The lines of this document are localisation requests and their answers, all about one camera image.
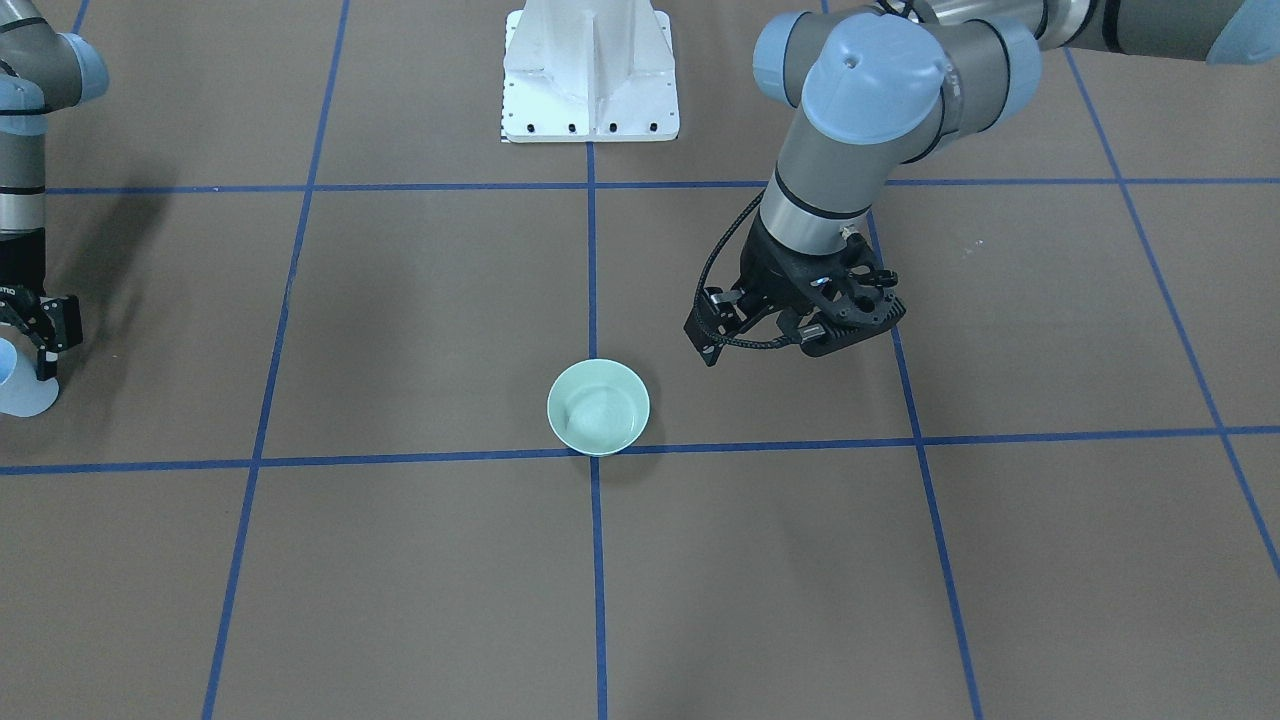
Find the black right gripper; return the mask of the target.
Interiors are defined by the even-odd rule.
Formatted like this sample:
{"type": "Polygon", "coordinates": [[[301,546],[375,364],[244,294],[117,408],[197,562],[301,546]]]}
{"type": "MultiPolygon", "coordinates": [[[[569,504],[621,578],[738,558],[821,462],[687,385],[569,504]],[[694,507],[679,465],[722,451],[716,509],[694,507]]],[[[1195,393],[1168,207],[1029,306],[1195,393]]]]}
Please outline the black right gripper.
{"type": "Polygon", "coordinates": [[[1,320],[37,348],[36,379],[58,378],[59,354],[83,342],[81,302],[74,295],[46,292],[46,232],[4,233],[1,241],[1,320]]]}

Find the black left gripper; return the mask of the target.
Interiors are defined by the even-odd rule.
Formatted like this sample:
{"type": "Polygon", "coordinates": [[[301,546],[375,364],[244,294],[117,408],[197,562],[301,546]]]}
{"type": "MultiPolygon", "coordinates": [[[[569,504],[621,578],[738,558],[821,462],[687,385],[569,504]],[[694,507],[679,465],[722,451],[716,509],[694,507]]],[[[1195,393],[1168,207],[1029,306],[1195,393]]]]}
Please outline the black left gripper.
{"type": "Polygon", "coordinates": [[[835,254],[796,252],[755,218],[741,255],[739,307],[750,322],[776,313],[782,336],[809,357],[888,333],[906,315],[901,299],[891,299],[891,270],[867,238],[837,241],[835,254]]]}

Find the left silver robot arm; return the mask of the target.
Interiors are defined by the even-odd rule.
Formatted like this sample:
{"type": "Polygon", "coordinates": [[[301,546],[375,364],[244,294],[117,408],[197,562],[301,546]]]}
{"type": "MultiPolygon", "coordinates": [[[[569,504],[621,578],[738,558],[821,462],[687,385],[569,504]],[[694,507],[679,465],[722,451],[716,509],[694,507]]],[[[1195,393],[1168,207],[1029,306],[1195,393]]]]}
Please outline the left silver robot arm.
{"type": "Polygon", "coordinates": [[[1249,65],[1277,55],[1275,1],[877,1],[791,13],[760,33],[758,87],[795,110],[739,279],[700,283],[685,324],[726,346],[824,356],[891,331],[899,278],[861,229],[897,167],[986,132],[1039,87],[1046,51],[1249,65]]]}

